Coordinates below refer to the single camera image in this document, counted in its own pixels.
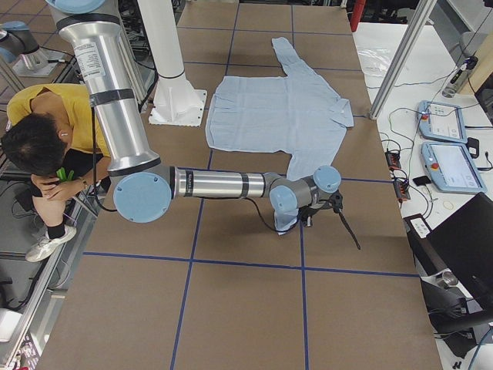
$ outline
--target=red pole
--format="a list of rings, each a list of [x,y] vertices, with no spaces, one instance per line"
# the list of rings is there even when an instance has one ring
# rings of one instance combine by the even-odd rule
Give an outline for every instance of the red pole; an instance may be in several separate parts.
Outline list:
[[[367,0],[357,0],[356,4],[354,4],[353,14],[351,15],[351,20],[349,24],[351,26],[351,31],[356,32],[357,25],[361,20],[361,16],[363,15],[364,5]]]

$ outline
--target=cardboard floor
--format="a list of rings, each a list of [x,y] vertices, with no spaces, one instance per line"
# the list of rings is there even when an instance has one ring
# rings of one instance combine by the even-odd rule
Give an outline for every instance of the cardboard floor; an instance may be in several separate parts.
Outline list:
[[[282,237],[246,200],[180,198],[150,224],[101,213],[38,369],[441,368],[346,11],[187,2],[178,33],[207,107],[224,75],[284,76],[279,36],[351,101],[333,165],[361,250],[332,211]],[[286,173],[285,153],[211,150],[205,120],[146,123],[150,146],[178,167]]]

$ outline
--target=blue tablet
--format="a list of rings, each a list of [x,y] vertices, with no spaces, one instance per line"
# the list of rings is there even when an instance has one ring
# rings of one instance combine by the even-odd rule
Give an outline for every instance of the blue tablet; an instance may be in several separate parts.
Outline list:
[[[486,193],[486,186],[469,154],[461,143],[428,141],[421,155],[435,186],[445,193]]]
[[[418,111],[419,130],[426,139],[467,143],[460,106],[423,100],[419,103]]]

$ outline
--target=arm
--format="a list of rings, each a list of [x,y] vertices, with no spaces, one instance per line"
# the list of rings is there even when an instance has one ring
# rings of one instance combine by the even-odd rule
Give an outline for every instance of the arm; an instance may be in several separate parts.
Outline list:
[[[108,176],[108,165],[110,161],[111,159],[109,157],[104,156],[96,164],[96,181]],[[51,190],[43,192],[43,196],[49,200],[68,200],[91,185],[93,176],[93,170],[90,170],[79,179],[60,183]]]

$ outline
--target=light blue shirt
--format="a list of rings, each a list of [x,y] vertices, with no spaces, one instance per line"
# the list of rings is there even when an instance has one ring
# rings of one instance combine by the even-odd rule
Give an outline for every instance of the light blue shirt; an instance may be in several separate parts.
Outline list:
[[[225,76],[217,87],[206,122],[211,148],[291,154],[289,180],[330,165],[354,125],[350,103],[305,63],[284,38],[272,40],[287,77]],[[277,228],[293,216],[279,217]]]

